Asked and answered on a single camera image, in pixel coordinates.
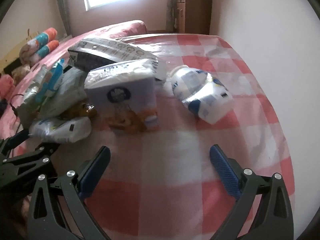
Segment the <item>blue snack bag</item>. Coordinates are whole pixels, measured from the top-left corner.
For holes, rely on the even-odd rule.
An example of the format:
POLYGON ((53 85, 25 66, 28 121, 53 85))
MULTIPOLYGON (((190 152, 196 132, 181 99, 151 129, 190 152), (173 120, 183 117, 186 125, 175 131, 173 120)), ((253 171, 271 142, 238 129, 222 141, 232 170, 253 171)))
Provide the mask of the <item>blue snack bag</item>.
POLYGON ((38 93, 35 96, 35 102, 38 105, 43 105, 57 92, 62 82, 64 63, 65 59, 60 59, 48 72, 46 72, 38 93))

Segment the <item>yellow brown snack wrapper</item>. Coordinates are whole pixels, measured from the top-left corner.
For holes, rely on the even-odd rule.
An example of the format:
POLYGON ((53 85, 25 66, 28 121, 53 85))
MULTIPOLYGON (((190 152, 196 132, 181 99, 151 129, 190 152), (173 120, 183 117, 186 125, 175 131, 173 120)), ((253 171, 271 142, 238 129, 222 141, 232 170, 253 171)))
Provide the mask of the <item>yellow brown snack wrapper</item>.
POLYGON ((87 102, 80 101, 59 115, 61 119, 71 120, 74 118, 93 118, 97 114, 95 107, 87 102))

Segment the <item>white tissue pack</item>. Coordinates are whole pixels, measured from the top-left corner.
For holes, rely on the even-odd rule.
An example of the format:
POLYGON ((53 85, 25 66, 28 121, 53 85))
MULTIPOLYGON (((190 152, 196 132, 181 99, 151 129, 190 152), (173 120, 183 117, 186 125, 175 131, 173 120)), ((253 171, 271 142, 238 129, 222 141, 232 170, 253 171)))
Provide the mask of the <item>white tissue pack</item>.
POLYGON ((151 61, 141 59, 90 71, 84 89, 103 126, 134 134, 159 129, 155 85, 151 61))

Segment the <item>silver black long package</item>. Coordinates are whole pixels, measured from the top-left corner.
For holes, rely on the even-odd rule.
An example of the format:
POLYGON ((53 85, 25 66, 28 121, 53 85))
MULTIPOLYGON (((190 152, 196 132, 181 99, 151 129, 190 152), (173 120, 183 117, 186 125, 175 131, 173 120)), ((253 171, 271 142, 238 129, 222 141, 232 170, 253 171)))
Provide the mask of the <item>silver black long package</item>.
POLYGON ((155 55, 137 46, 104 38, 84 38, 68 48, 74 67, 83 72, 113 63, 148 59, 157 81, 167 78, 167 65, 155 55))

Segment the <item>white Magicday bottle pouch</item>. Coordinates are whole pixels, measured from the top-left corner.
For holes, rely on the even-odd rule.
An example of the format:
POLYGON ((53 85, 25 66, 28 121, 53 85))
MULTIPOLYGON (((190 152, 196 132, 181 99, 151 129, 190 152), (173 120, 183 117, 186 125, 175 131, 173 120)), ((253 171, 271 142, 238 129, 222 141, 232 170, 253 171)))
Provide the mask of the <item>white Magicday bottle pouch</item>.
POLYGON ((181 65, 170 77, 175 98, 203 121, 213 125, 233 109, 230 91, 209 72, 181 65))

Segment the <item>grey barcode foil bag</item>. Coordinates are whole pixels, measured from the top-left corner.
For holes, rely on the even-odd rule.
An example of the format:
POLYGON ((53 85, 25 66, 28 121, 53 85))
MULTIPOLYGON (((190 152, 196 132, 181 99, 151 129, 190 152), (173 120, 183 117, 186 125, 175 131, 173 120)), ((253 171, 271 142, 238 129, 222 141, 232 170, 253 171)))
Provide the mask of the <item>grey barcode foil bag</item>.
POLYGON ((87 73, 75 67, 63 74, 57 92, 40 109, 38 118, 41 120, 54 118, 76 103, 85 100, 87 95, 84 83, 87 73))

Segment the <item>pink pillow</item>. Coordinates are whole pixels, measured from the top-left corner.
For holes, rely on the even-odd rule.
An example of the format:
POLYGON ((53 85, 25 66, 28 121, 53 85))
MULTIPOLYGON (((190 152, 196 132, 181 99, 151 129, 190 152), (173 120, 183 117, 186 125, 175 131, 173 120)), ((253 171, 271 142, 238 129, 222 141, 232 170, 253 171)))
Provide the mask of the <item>pink pillow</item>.
POLYGON ((2 75, 0 78, 0 97, 1 97, 1 99, 10 98, 14 89, 15 89, 14 79, 8 74, 2 75))

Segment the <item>red checkered plastic tablecloth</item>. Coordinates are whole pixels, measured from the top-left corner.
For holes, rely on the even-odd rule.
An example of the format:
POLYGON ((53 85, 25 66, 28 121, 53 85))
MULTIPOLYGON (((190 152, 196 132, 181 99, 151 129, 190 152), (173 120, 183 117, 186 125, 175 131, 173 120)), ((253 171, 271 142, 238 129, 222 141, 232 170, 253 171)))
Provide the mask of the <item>red checkered plastic tablecloth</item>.
POLYGON ((166 82, 157 93, 156 131, 116 135, 97 118, 87 139, 59 147, 52 156, 58 174, 76 170, 101 146, 110 148, 111 162, 86 204, 112 239, 212 237, 234 204, 210 163, 214 144, 258 175, 280 173, 294 200, 293 166, 277 115, 247 64, 225 40, 149 34, 123 41, 163 59, 168 70, 186 64, 211 72, 235 104, 209 125, 184 108, 166 82))

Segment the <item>wooden headboard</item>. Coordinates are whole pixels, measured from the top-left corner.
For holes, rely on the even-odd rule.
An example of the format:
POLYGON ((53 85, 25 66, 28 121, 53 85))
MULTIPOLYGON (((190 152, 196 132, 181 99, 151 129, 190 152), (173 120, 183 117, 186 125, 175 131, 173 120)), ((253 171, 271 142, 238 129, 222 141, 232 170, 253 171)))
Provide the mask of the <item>wooden headboard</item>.
POLYGON ((7 55, 3 56, 1 59, 1 74, 11 75, 12 71, 20 67, 22 64, 20 62, 20 49, 30 40, 39 35, 39 31, 30 32, 30 29, 27 31, 27 37, 25 37, 21 42, 15 45, 7 55))

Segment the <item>upper rolled bolster pillow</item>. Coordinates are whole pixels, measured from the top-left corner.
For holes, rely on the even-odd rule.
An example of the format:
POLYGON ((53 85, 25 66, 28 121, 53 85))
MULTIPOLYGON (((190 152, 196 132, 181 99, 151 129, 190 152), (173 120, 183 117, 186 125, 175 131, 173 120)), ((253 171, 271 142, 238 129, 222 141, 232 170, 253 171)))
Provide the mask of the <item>upper rolled bolster pillow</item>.
POLYGON ((20 49, 20 61, 25 63, 31 55, 47 45, 50 41, 54 40, 56 36, 57 30, 55 28, 48 28, 35 38, 32 38, 20 49))

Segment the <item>rolled bolster pillow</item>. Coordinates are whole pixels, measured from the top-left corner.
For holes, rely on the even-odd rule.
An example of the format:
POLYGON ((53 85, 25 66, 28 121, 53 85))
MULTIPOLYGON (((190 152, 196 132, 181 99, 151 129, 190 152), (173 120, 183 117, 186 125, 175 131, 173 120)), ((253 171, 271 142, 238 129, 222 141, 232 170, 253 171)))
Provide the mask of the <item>rolled bolster pillow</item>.
POLYGON ((54 40, 56 36, 57 30, 55 28, 48 28, 35 38, 32 38, 20 49, 20 61, 25 63, 31 55, 47 45, 50 41, 54 40))
POLYGON ((34 66, 59 46, 58 40, 52 40, 29 57, 29 66, 34 66))

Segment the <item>lower rolled bolster pillow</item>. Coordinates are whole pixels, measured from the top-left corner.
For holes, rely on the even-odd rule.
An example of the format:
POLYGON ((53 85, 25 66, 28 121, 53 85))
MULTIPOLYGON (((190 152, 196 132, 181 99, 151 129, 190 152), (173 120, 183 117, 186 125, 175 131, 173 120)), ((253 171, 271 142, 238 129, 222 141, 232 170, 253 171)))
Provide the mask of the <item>lower rolled bolster pillow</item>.
POLYGON ((52 40, 29 57, 29 66, 34 66, 59 46, 58 40, 52 40))

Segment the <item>brown wooden cabinet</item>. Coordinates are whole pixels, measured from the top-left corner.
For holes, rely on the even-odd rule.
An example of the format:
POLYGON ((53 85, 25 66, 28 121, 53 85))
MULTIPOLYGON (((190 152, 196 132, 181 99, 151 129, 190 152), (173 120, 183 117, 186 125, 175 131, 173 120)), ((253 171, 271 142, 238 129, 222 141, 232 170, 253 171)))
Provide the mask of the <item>brown wooden cabinet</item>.
POLYGON ((175 24, 178 33, 210 32, 213 0, 175 0, 175 24))

